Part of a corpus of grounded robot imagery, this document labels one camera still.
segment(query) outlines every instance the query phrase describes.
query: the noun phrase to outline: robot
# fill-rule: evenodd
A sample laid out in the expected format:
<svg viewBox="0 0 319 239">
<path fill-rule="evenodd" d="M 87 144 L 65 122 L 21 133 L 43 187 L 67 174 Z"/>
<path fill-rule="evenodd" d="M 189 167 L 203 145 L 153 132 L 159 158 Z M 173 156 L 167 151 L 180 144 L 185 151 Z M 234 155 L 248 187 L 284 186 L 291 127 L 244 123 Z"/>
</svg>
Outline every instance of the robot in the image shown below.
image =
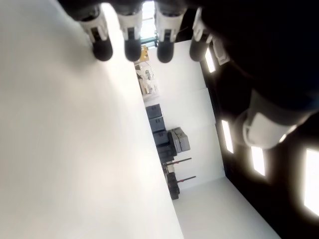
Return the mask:
<svg viewBox="0 0 319 239">
<path fill-rule="evenodd" d="M 104 1 L 58 1 L 89 35 L 95 57 L 108 61 L 113 50 L 101 8 Z M 137 61 L 141 55 L 144 0 L 107 2 L 118 15 L 126 58 Z M 238 143 L 272 148 L 318 111 L 318 61 L 313 60 L 319 53 L 318 33 L 317 21 L 311 19 L 316 15 L 311 13 L 315 7 L 304 4 L 287 10 L 286 5 L 273 1 L 256 4 L 248 0 L 157 0 L 155 8 L 161 62 L 168 63 L 173 58 L 183 16 L 187 8 L 195 8 L 190 57 L 201 61 L 213 43 L 220 65 L 232 62 L 251 79 L 254 89 L 249 109 L 233 126 Z"/>
</svg>

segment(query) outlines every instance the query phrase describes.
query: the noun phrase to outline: room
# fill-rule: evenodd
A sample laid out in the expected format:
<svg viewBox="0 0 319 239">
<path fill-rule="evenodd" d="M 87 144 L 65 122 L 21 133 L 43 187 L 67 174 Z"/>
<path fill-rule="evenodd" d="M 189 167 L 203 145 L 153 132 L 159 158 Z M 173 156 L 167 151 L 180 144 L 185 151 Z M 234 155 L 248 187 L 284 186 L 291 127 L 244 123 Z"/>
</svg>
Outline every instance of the room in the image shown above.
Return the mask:
<svg viewBox="0 0 319 239">
<path fill-rule="evenodd" d="M 0 1 L 0 238 L 315 235 L 318 195 L 310 189 L 318 184 L 306 190 L 305 164 L 317 180 L 318 115 L 257 150 L 256 161 L 231 134 L 249 106 L 249 82 L 219 64 L 213 44 L 203 61 L 189 57 L 195 9 L 185 13 L 169 63 L 157 57 L 154 3 L 143 12 L 148 60 L 138 63 L 126 59 L 114 8 L 103 9 L 113 46 L 106 62 L 57 1 Z M 144 67 L 151 83 L 143 95 Z M 165 131 L 180 127 L 189 144 L 171 161 L 188 159 L 173 165 L 181 180 L 174 200 L 146 110 L 155 105 Z"/>
</svg>

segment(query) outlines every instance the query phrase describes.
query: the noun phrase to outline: rectangular ceiling light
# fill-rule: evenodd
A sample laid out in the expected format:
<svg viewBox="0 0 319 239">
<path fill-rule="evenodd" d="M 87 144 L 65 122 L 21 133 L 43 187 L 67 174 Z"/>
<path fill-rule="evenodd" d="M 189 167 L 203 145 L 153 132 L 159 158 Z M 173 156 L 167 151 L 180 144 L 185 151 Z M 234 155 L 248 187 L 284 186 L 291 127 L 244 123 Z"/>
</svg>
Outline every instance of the rectangular ceiling light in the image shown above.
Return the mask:
<svg viewBox="0 0 319 239">
<path fill-rule="evenodd" d="M 226 147 L 227 147 L 229 152 L 234 153 L 233 142 L 231 141 L 231 135 L 230 135 L 228 122 L 222 120 L 221 123 L 223 125 L 224 136 L 225 136 L 225 140 L 226 140 Z"/>
<path fill-rule="evenodd" d="M 205 54 L 205 59 L 206 59 L 206 62 L 207 62 L 208 70 L 209 70 L 210 73 L 212 73 L 213 71 L 216 70 L 216 68 L 215 68 L 215 64 L 214 64 L 214 61 L 213 61 L 213 57 L 211 56 L 209 47 L 207 48 L 207 51 L 206 51 L 206 54 Z"/>
<path fill-rule="evenodd" d="M 319 152 L 307 149 L 304 205 L 319 216 Z"/>
<path fill-rule="evenodd" d="M 253 156 L 254 169 L 265 176 L 265 163 L 262 148 L 251 147 L 251 154 Z"/>
</svg>

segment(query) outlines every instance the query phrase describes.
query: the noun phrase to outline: black ceiling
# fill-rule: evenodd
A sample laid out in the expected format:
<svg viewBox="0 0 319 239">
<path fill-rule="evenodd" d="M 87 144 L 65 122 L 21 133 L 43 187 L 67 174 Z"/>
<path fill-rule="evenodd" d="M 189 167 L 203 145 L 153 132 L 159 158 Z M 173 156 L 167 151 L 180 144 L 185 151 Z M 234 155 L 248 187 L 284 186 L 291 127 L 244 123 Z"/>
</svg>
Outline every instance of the black ceiling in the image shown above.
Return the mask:
<svg viewBox="0 0 319 239">
<path fill-rule="evenodd" d="M 264 150 L 264 177 L 253 169 L 250 148 L 233 142 L 234 154 L 226 150 L 221 128 L 221 120 L 229 121 L 232 127 L 235 118 L 248 108 L 249 80 L 230 63 L 216 65 L 213 73 L 208 72 L 205 61 L 201 66 L 214 108 L 227 178 L 281 238 L 318 237 L 319 216 L 303 205 L 303 172 L 306 148 L 319 149 L 319 114 L 308 119 L 283 143 Z"/>
</svg>

